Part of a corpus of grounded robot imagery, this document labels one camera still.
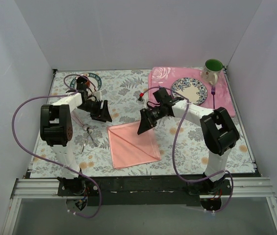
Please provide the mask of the salmon pink cloth napkin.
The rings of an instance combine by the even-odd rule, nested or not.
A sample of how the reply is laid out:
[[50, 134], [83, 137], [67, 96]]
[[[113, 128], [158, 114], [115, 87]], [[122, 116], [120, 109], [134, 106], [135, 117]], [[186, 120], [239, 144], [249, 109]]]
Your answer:
[[161, 160], [154, 130], [137, 134], [139, 122], [107, 128], [114, 169], [152, 163]]

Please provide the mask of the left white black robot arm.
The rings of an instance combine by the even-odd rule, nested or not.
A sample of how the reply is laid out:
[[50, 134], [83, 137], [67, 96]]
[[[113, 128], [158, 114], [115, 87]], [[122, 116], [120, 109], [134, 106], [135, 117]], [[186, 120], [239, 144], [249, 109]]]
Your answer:
[[41, 107], [41, 139], [51, 147], [57, 161], [62, 164], [62, 176], [57, 179], [63, 184], [64, 189], [76, 196], [84, 195], [87, 187], [79, 175], [81, 169], [71, 145], [73, 138], [71, 113], [75, 109], [81, 109], [88, 112], [92, 120], [112, 122], [108, 101], [101, 99], [102, 92], [91, 88], [91, 83], [86, 75], [78, 75], [76, 88], [67, 91], [66, 97]]

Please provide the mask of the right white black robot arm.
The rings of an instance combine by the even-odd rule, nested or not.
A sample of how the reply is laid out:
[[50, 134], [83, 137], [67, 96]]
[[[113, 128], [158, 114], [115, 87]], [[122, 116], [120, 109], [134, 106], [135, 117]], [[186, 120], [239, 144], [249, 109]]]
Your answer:
[[203, 177], [198, 180], [182, 180], [188, 184], [201, 184], [204, 191], [213, 195], [217, 193], [225, 180], [226, 163], [232, 148], [240, 139], [240, 134], [234, 125], [228, 111], [220, 107], [208, 109], [195, 105], [181, 94], [173, 97], [168, 94], [169, 89], [156, 87], [154, 97], [155, 106], [145, 105], [140, 110], [140, 125], [137, 133], [140, 135], [157, 125], [163, 117], [180, 118], [201, 127], [204, 142], [209, 150], [208, 164]]

